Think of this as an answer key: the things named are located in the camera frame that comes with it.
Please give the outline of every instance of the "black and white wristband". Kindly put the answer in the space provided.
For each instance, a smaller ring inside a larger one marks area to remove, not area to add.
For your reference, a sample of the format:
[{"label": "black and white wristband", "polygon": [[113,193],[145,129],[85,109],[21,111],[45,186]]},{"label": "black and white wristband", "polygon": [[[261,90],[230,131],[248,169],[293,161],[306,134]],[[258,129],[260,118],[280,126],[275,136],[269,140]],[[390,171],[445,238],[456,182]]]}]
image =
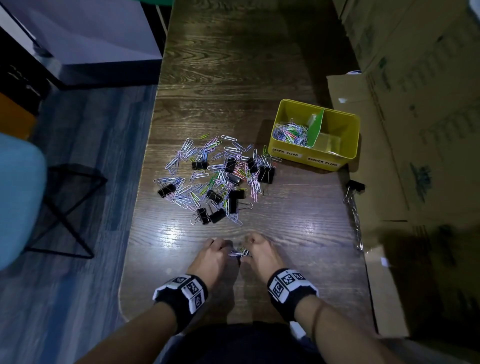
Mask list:
[{"label": "black and white wristband", "polygon": [[164,302],[175,312],[177,333],[187,327],[207,297],[208,290],[205,283],[199,277],[188,274],[167,281],[153,294],[155,302]]},{"label": "black and white wristband", "polygon": [[287,322],[295,321],[295,308],[303,297],[318,297],[318,289],[295,269],[279,269],[270,277],[267,287],[273,306]]}]

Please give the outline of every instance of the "yellow plastic bin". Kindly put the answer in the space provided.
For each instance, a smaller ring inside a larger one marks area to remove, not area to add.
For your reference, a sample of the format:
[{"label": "yellow plastic bin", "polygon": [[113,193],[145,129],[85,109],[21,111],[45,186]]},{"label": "yellow plastic bin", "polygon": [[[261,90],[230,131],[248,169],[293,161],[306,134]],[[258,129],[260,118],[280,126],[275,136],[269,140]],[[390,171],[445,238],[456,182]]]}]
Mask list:
[{"label": "yellow plastic bin", "polygon": [[[312,114],[324,111],[322,126],[313,148],[276,140],[273,130],[277,124],[288,124],[290,119],[307,126]],[[324,170],[336,171],[355,158],[360,134],[360,119],[355,114],[322,108],[303,102],[283,99],[270,134],[268,154]]]}]

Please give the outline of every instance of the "hand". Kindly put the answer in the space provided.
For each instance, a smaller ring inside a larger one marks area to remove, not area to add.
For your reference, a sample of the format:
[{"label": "hand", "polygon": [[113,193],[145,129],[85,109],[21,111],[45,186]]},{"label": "hand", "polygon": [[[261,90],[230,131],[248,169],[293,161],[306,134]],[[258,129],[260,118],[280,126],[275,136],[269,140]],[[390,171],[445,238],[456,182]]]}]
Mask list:
[{"label": "hand", "polygon": [[267,284],[277,270],[286,268],[274,245],[259,233],[249,233],[247,242],[243,246],[252,256],[243,256],[240,261],[250,264],[263,283]]},{"label": "hand", "polygon": [[187,274],[199,276],[210,291],[227,262],[228,249],[223,239],[207,239],[203,249],[187,269]]}]

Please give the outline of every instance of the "wooden table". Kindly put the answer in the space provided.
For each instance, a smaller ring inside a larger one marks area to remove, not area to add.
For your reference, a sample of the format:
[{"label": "wooden table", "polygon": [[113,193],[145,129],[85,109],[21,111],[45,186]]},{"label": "wooden table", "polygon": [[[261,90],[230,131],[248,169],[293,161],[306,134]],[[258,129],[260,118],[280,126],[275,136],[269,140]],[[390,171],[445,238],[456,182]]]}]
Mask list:
[{"label": "wooden table", "polygon": [[[326,75],[357,68],[330,0],[176,0],[120,289],[131,319],[152,293],[185,272],[208,237],[234,244],[248,230],[274,241],[321,297],[370,330],[372,307],[363,254],[342,203],[338,173],[279,163],[274,183],[242,210],[238,226],[190,224],[192,212],[158,196],[152,182],[183,141],[205,133],[231,135],[261,151],[283,98],[331,107]],[[182,163],[179,175],[190,176]],[[249,267],[229,260],[203,323],[281,321],[266,287]]]}]

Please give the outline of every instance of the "teal chair seat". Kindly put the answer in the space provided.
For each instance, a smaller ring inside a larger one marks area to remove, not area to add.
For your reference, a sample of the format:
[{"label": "teal chair seat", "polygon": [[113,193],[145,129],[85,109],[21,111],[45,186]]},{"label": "teal chair seat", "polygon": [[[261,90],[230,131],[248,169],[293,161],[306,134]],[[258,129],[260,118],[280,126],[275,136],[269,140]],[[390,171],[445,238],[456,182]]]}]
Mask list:
[{"label": "teal chair seat", "polygon": [[28,242],[47,183],[47,163],[33,144],[0,133],[0,269]]}]

